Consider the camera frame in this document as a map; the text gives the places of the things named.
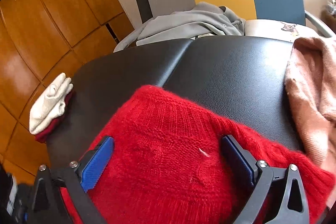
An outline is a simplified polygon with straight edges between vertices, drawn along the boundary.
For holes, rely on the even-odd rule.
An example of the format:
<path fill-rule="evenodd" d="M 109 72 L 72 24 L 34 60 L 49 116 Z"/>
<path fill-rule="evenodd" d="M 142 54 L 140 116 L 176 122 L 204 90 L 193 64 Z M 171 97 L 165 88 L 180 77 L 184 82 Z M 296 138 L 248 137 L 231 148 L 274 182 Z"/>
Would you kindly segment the red knitted sweater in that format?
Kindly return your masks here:
<path fill-rule="evenodd" d="M 88 196 L 108 223 L 230 223 L 248 199 L 220 140 L 231 134 L 258 160 L 298 166 L 315 223 L 334 176 L 304 154 L 268 140 L 161 88 L 139 88 L 96 136 L 114 139 L 113 155 Z"/>

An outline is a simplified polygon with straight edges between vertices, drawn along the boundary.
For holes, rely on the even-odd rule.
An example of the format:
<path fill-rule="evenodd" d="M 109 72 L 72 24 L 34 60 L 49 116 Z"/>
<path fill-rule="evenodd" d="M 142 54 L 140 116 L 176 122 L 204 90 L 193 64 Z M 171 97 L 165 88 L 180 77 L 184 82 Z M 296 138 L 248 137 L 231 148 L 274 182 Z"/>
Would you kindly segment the white folded knit garment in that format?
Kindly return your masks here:
<path fill-rule="evenodd" d="M 32 135 L 41 133 L 54 119 L 65 113 L 65 99 L 73 87 L 71 78 L 66 77 L 65 73 L 60 73 L 46 87 L 30 109 L 29 132 Z"/>

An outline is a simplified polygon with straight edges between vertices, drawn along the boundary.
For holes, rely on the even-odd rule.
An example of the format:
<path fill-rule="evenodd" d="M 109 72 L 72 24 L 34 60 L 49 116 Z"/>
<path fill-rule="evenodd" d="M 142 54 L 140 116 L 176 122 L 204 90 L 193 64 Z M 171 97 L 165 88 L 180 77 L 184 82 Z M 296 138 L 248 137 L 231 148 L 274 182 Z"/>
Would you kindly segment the pink brown knit sweater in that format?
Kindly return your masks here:
<path fill-rule="evenodd" d="M 284 83 L 307 155 L 335 174 L 335 38 L 296 39 Z"/>

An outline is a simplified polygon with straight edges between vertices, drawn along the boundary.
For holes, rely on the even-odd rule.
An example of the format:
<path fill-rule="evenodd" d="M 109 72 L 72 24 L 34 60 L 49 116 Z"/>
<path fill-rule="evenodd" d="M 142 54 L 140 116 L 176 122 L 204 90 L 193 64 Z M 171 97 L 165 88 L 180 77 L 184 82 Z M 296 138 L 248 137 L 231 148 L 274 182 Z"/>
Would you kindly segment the white pillow with print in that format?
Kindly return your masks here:
<path fill-rule="evenodd" d="M 297 38 L 320 38 L 315 30 L 309 27 L 269 19 L 247 20 L 245 36 L 277 39 L 291 43 Z"/>

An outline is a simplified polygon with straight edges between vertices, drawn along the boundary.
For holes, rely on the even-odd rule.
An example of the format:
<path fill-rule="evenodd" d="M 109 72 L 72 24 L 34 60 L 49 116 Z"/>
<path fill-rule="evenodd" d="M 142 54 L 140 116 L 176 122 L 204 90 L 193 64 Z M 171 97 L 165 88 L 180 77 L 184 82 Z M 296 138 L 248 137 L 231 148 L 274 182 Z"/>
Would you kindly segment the grey hoodie garment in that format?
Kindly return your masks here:
<path fill-rule="evenodd" d="M 243 36 L 246 20 L 226 6 L 198 3 L 192 10 L 176 11 L 143 23 L 117 44 L 114 51 L 173 39 L 195 39 L 204 35 Z"/>

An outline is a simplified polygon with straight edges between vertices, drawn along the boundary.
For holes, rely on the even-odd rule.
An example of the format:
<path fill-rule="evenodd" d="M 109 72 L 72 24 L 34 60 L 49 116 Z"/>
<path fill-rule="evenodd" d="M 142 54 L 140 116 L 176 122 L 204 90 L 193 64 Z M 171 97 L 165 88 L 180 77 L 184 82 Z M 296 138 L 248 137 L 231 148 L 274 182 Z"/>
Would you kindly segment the wooden wardrobe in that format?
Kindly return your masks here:
<path fill-rule="evenodd" d="M 49 160 L 29 133 L 35 100 L 132 30 L 118 0 L 1 0 L 1 163 L 17 182 L 33 184 Z"/>

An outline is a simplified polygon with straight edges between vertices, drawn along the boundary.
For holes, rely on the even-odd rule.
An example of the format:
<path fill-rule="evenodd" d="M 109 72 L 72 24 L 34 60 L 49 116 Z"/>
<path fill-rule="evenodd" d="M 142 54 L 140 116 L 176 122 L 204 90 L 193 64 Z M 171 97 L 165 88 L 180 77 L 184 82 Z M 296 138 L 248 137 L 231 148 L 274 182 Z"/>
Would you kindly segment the cluttered wooden desk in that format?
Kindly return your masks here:
<path fill-rule="evenodd" d="M 323 20 L 330 28 L 335 28 L 335 0 L 331 0 L 325 5 Z"/>

